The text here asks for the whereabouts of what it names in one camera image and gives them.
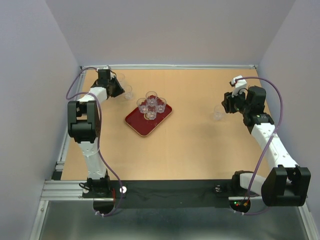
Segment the clear faceted glass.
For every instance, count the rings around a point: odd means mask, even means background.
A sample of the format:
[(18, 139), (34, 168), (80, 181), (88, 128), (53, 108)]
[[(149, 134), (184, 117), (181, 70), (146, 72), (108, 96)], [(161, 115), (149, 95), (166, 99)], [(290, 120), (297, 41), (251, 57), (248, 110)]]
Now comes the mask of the clear faceted glass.
[(158, 114), (163, 114), (166, 110), (167, 101), (163, 97), (158, 97), (156, 99), (156, 111)]
[(145, 94), (146, 102), (148, 106), (150, 107), (156, 107), (157, 106), (157, 99), (158, 99), (158, 94), (155, 91), (148, 91)]

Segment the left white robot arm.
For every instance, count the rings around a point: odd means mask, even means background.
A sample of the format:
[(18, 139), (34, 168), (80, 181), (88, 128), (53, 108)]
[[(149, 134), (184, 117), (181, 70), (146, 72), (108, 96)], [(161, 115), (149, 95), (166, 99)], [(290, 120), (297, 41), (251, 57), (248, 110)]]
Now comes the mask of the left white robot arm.
[(117, 75), (109, 68), (86, 67), (80, 72), (95, 70), (97, 79), (89, 91), (71, 96), (70, 91), (80, 77), (77, 76), (65, 95), (67, 103), (67, 132), (78, 144), (87, 167), (86, 182), (81, 182), (83, 198), (107, 198), (114, 194), (108, 167), (100, 151), (102, 128), (101, 103), (122, 95), (125, 90)]

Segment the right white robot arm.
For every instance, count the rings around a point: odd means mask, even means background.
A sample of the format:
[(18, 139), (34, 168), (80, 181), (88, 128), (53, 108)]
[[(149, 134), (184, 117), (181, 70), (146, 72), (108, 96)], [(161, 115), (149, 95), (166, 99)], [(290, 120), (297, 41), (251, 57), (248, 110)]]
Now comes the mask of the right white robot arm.
[(241, 113), (243, 123), (262, 149), (270, 173), (267, 177), (250, 171), (237, 171), (230, 182), (231, 192), (260, 195), (268, 207), (300, 207), (305, 204), (311, 172), (290, 156), (280, 140), (274, 120), (265, 112), (266, 90), (262, 87), (236, 87), (224, 95), (226, 113)]

